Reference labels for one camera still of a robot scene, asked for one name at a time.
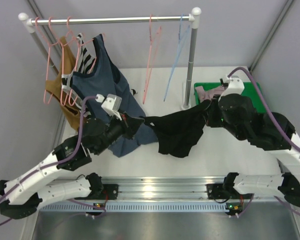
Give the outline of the black tank top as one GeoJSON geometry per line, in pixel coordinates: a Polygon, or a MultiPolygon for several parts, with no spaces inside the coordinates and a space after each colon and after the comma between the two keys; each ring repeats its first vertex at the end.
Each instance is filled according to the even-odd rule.
{"type": "Polygon", "coordinates": [[[147,116],[144,124],[150,127],[158,139],[158,152],[176,158],[185,158],[203,135],[210,100],[164,116],[147,116]]]}

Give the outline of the pink wire hanger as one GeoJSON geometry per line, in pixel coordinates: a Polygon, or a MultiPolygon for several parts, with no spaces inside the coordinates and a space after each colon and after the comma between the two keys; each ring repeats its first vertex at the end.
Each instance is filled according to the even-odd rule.
{"type": "Polygon", "coordinates": [[[153,66],[157,57],[159,43],[162,35],[162,26],[160,25],[155,32],[152,30],[153,15],[151,14],[149,17],[149,51],[148,51],[148,59],[146,66],[146,75],[145,75],[145,84],[143,89],[143,97],[142,104],[144,105],[147,99],[147,93],[149,88],[149,83],[152,75],[153,66]]]}

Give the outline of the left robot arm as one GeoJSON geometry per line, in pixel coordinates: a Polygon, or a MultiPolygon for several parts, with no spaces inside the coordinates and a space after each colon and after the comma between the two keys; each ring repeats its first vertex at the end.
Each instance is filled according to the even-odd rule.
{"type": "Polygon", "coordinates": [[[0,214],[10,219],[26,218],[41,208],[69,199],[97,199],[104,192],[101,177],[88,174],[62,184],[52,181],[92,162],[119,138],[131,140],[144,119],[120,113],[109,123],[92,118],[78,134],[58,145],[37,166],[14,180],[0,180],[0,214]]]}

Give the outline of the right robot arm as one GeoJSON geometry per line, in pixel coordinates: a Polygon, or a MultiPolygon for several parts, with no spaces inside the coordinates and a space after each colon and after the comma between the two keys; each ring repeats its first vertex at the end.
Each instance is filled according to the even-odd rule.
{"type": "Polygon", "coordinates": [[[210,199],[238,199],[256,194],[284,198],[300,207],[300,137],[292,123],[282,114],[272,114],[288,139],[284,139],[267,113],[258,113],[248,96],[231,93],[212,98],[205,116],[207,125],[224,128],[237,140],[247,141],[273,155],[288,172],[275,175],[247,175],[230,172],[223,183],[207,187],[210,199]]]}

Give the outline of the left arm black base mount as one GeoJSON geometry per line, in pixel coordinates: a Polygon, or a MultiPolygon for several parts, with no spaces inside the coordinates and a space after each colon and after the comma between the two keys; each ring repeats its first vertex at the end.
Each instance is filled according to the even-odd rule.
{"type": "Polygon", "coordinates": [[[103,184],[102,178],[96,174],[91,173],[85,177],[88,180],[91,190],[86,197],[88,200],[116,200],[119,193],[118,184],[103,184]]]}

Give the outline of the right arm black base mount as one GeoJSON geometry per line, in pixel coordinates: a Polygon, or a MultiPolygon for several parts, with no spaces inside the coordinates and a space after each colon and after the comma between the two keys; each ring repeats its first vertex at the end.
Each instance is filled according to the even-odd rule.
{"type": "Polygon", "coordinates": [[[240,194],[234,188],[234,181],[239,174],[230,172],[223,180],[223,183],[210,183],[206,185],[208,199],[230,200],[239,199],[240,194]]]}

